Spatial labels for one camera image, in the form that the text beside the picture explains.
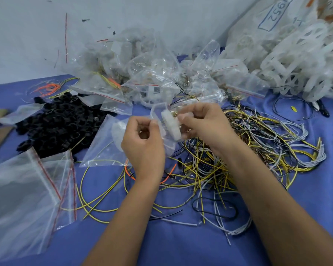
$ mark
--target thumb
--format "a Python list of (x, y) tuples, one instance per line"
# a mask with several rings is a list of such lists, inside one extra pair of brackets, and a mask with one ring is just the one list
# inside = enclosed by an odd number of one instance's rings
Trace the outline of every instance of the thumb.
[(158, 138), (160, 139), (162, 138), (160, 136), (160, 129), (158, 122), (156, 120), (151, 120), (151, 122), (149, 123), (149, 139), (155, 140)]
[(178, 120), (181, 124), (184, 124), (185, 126), (195, 130), (200, 125), (201, 121), (198, 118), (190, 117), (190, 116), (178, 116)]

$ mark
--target blue table surface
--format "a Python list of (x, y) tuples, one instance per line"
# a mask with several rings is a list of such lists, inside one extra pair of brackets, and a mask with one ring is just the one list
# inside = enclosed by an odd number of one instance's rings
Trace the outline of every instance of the blue table surface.
[[(57, 76), (50, 79), (62, 81), (68, 77)], [(41, 81), (43, 79), (0, 85), (0, 108), (16, 110), (19, 105), (24, 104), (22, 98), (26, 98), (26, 90)], [(258, 112), (273, 115), (272, 105), (275, 99), (275, 95), (269, 93), (264, 100), (250, 98), (244, 104), (256, 108)], [(289, 193), (333, 236), (333, 100), (325, 98), (323, 102), (331, 114), (330, 118), (318, 115), (303, 122), (309, 131), (308, 142), (316, 144), (318, 137), (323, 139), (327, 160), (312, 172), (299, 174), (290, 187)], [(295, 106), (298, 112), (292, 111), (291, 106)], [(302, 102), (292, 100), (278, 102), (277, 109), (291, 120), (308, 116), (310, 113)], [(135, 106), (133, 114), (148, 115), (149, 111)], [(16, 147), (25, 138), (26, 135), (17, 135), (13, 131), (0, 147), (0, 163), (17, 155)], [(77, 155), (78, 160), (82, 160), (85, 152), (82, 151)], [(83, 185), (85, 198), (94, 199), (107, 190), (118, 178), (120, 171), (120, 167), (113, 166), (90, 168)], [(84, 169), (77, 167), (76, 173), (78, 183), (80, 183)], [(116, 208), (125, 195), (123, 186), (119, 186), (101, 202), (99, 208)], [(165, 190), (158, 194), (157, 203), (164, 206), (177, 206), (186, 201), (190, 195), (191, 191), (188, 189)], [(239, 195), (233, 196), (231, 199), (240, 208), (238, 219), (232, 223), (226, 223), (227, 228), (234, 229), (243, 224), (249, 214)], [(210, 205), (206, 205), (206, 207), (212, 211)], [(191, 209), (190, 203), (182, 209), (181, 213), (174, 215), (171, 219), (197, 224), (200, 222), (200, 215)], [(97, 217), (102, 220), (111, 220), (112, 216), (113, 214), (97, 214)], [(91, 218), (74, 222), (53, 235), (45, 253), (2, 262), (0, 265), (80, 265), (105, 228), (105, 224), (98, 223)], [(151, 221), (148, 223), (138, 265), (270, 264), (254, 225), (244, 234), (230, 237), (230, 241), (231, 246), (219, 229), (207, 223), (198, 227), (187, 227), (160, 220)]]

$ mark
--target hand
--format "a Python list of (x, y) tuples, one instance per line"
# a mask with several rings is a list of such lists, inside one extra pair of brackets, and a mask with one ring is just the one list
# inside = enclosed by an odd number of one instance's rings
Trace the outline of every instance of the hand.
[(164, 172), (165, 152), (156, 120), (131, 117), (121, 147), (136, 172), (136, 180), (152, 178), (160, 182)]
[[(195, 118), (183, 116), (187, 112), (192, 112)], [(178, 119), (183, 124), (181, 131), (188, 130), (182, 134), (184, 140), (199, 137), (218, 157), (222, 157), (229, 144), (240, 140), (218, 104), (188, 105), (179, 112)]]

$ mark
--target wall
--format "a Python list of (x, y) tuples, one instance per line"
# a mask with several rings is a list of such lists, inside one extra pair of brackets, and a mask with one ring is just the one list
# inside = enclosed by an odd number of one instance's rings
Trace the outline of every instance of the wall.
[(0, 0), (0, 84), (59, 74), (54, 63), (65, 42), (65, 12), (95, 41), (139, 24), (161, 31), (182, 54), (212, 38), (224, 45), (226, 31), (254, 1)]

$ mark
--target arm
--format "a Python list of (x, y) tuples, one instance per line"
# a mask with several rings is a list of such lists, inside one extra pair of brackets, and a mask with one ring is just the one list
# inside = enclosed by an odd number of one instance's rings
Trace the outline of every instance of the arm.
[(163, 176), (165, 153), (157, 123), (131, 117), (121, 144), (136, 182), (83, 265), (135, 265)]
[(333, 265), (333, 238), (296, 203), (266, 165), (235, 134), (218, 105), (197, 104), (179, 119), (229, 168), (273, 265)]

